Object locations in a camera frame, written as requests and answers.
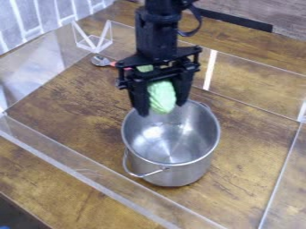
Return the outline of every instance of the green towel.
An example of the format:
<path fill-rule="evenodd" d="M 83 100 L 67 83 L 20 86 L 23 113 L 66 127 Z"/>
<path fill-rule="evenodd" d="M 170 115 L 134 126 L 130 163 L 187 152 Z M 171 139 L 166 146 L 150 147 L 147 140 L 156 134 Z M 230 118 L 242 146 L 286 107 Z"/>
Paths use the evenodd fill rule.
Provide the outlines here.
<path fill-rule="evenodd" d="M 140 72 L 150 72 L 154 70 L 152 65 L 139 66 Z M 158 114 L 169 114 L 175 108 L 175 89 L 171 81 L 155 81 L 148 85 L 150 93 L 150 107 Z"/>

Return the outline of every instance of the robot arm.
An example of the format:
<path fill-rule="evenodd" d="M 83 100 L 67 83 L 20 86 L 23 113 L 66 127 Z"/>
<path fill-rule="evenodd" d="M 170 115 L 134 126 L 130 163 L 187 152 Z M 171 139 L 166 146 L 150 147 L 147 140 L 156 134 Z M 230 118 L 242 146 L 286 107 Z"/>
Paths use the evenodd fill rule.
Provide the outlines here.
<path fill-rule="evenodd" d="M 193 3 L 195 0 L 146 0 L 135 13 L 136 53 L 118 61 L 118 88 L 130 92 L 131 105 L 146 116 L 150 110 L 148 83 L 169 79 L 175 88 L 177 104 L 185 105 L 195 72 L 199 71 L 201 47 L 178 47 L 177 34 L 191 36 L 202 19 Z M 178 29 L 182 11 L 190 9 L 198 19 L 198 27 L 183 32 Z M 140 72 L 138 66 L 152 65 L 151 72 Z"/>

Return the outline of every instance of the stainless steel pot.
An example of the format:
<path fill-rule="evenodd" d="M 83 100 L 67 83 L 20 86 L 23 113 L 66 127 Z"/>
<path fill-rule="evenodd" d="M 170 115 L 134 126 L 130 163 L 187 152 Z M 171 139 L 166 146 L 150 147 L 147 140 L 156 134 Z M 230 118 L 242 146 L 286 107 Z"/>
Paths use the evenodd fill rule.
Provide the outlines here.
<path fill-rule="evenodd" d="M 122 125 L 126 172 L 160 186 L 183 186 L 207 172 L 221 126 L 210 108 L 189 100 L 170 114 L 131 110 Z"/>

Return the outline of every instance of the pot rim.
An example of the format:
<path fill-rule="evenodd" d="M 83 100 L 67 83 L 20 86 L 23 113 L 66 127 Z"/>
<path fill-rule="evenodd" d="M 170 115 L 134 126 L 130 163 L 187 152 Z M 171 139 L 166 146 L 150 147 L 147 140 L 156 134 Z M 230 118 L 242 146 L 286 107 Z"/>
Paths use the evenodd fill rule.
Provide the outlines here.
<path fill-rule="evenodd" d="M 154 165 L 160 165 L 160 166 L 182 166 L 182 165 L 190 165 L 190 164 L 194 164 L 197 163 L 198 161 L 201 161 L 202 159 L 205 159 L 214 151 L 214 149 L 217 148 L 218 144 L 219 144 L 219 141 L 221 141 L 221 124 L 219 124 L 219 121 L 215 117 L 215 114 L 210 111 L 210 109 L 203 106 L 199 102 L 189 99 L 187 102 L 198 105 L 198 106 L 202 106 L 207 112 L 210 113 L 211 115 L 211 118 L 214 119 L 215 121 L 215 124 L 217 124 L 217 141 L 214 143 L 214 146 L 211 147 L 210 151 L 199 158 L 197 158 L 195 160 L 191 160 L 191 161 L 187 161 L 187 162 L 183 162 L 183 163 L 163 163 L 163 162 L 155 162 L 155 161 L 151 161 L 148 160 L 146 157 L 143 157 L 140 154 L 138 154 L 135 152 L 135 150 L 131 148 L 130 146 L 130 143 L 127 142 L 127 139 L 126 139 L 126 136 L 124 136 L 124 123 L 127 122 L 130 116 L 136 112 L 135 108 L 132 108 L 128 112 L 128 114 L 126 115 L 124 119 L 123 119 L 123 123 L 122 123 L 122 127 L 120 127 L 120 136 L 122 136 L 122 139 L 123 139 L 123 142 L 124 142 L 124 145 L 126 145 L 126 148 L 128 148 L 128 151 L 132 153 L 132 155 L 135 155 L 139 159 L 144 160 L 146 162 L 148 162 L 150 164 L 154 164 Z"/>

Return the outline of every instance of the wooden table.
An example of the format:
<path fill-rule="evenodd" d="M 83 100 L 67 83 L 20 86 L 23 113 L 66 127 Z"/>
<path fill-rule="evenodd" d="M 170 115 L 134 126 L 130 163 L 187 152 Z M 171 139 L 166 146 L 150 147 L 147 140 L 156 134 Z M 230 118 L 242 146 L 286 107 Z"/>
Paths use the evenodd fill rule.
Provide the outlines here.
<path fill-rule="evenodd" d="M 132 25 L 135 7 L 136 4 L 118 1 L 82 24 L 88 30 L 100 30 L 103 19 Z M 187 15 L 183 28 L 190 27 L 191 20 Z M 209 19 L 189 41 L 306 73 L 306 44 L 301 41 Z M 127 92 L 114 88 L 115 78 L 116 71 L 96 68 L 87 56 L 12 106 L 8 114 L 124 174 L 119 163 L 123 149 L 119 127 L 131 108 Z M 210 105 L 227 139 L 221 139 L 210 172 L 199 182 L 179 189 L 138 182 L 222 225 L 255 228 L 299 125 L 202 89 L 193 89 L 191 98 Z M 277 136 L 273 144 L 270 136 Z M 239 144 L 233 142 L 246 141 L 249 148 L 241 151 Z M 162 227 L 11 142 L 0 139 L 0 144 L 0 191 L 50 227 Z"/>

